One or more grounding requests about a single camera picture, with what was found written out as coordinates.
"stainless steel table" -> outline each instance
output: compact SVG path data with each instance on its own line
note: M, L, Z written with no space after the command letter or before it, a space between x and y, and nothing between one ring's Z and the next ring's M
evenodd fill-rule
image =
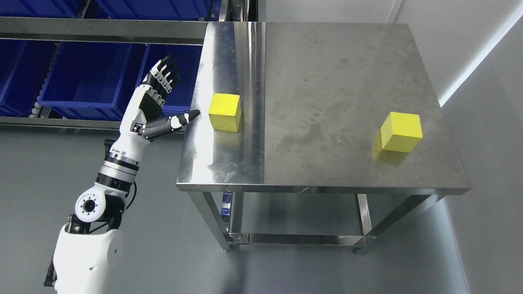
M214 131L213 93L239 94L238 133ZM407 25L210 22L176 185L224 250L293 243L361 248L415 209L470 184ZM391 111L419 114L424 138L410 154L382 151ZM211 191L233 191L225 227ZM243 192L352 194L361 235L241 231ZM410 195L370 222L366 194Z

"robotic hand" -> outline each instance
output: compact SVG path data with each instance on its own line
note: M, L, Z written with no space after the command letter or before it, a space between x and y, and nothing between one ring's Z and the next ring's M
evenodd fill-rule
M120 125L120 137L106 140L104 162L94 186L80 195L75 214L60 230L45 286L59 294L103 293L110 268L123 252L120 227L127 196L142 160L144 148L154 138L175 132L200 114L192 110L175 117L161 117L162 107L174 84L180 81L179 69L170 56L159 60L138 86L129 101ZM91 230L93 222L102 225ZM92 234L107 225L107 232Z

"yellow cube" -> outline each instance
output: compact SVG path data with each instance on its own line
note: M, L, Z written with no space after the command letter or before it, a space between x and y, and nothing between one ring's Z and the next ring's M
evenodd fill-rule
M238 132L241 117L242 106L239 95L214 93L209 108L209 118L215 130Z
M423 139L419 115L391 112L381 126L384 150L410 153Z

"metal rail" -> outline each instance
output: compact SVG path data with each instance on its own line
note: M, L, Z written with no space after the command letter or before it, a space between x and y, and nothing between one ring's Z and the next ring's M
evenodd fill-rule
M120 122L57 118L0 117L0 126L118 130Z
M0 17L0 38L202 45L207 22Z

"blue storage bin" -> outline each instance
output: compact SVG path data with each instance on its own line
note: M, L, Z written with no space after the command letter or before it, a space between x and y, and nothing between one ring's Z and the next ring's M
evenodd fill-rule
M180 68L181 80L174 85L173 91L167 96L163 107L164 116L174 116L190 110L200 65L201 49L201 46L147 45L136 86L142 82L151 67L167 54L177 60L177 67Z
M56 46L47 41L0 40L0 115L28 117Z
M0 16L76 17L85 0L0 0Z
M145 45L64 42L38 102L70 119L121 120Z
M208 17L211 0L97 0L113 19L193 20Z

